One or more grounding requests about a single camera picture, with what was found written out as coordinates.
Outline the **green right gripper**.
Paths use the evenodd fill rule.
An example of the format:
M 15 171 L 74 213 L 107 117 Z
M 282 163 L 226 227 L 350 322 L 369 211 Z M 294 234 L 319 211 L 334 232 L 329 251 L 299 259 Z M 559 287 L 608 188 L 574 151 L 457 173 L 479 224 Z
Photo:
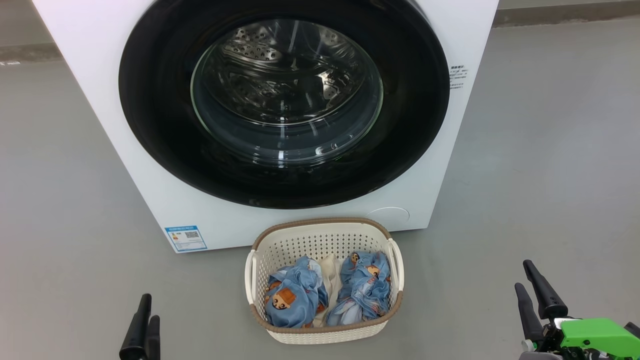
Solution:
M 526 278 L 538 303 L 538 317 L 553 320 L 542 326 L 524 285 L 515 283 L 518 311 L 525 339 L 521 360 L 637 360 L 639 328 L 618 325 L 605 317 L 566 317 L 569 308 L 532 260 L 524 260 Z

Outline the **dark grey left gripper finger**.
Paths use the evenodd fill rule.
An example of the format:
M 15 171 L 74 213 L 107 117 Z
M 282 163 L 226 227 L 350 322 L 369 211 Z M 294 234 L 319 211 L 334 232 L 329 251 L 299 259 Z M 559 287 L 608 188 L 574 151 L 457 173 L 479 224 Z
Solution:
M 153 297 L 143 294 L 137 312 L 134 313 L 122 346 L 119 349 L 121 360 L 148 360 L 147 355 L 147 327 L 151 315 Z
M 160 317 L 150 317 L 145 336 L 146 360 L 160 360 L 162 358 L 162 343 L 160 337 Z

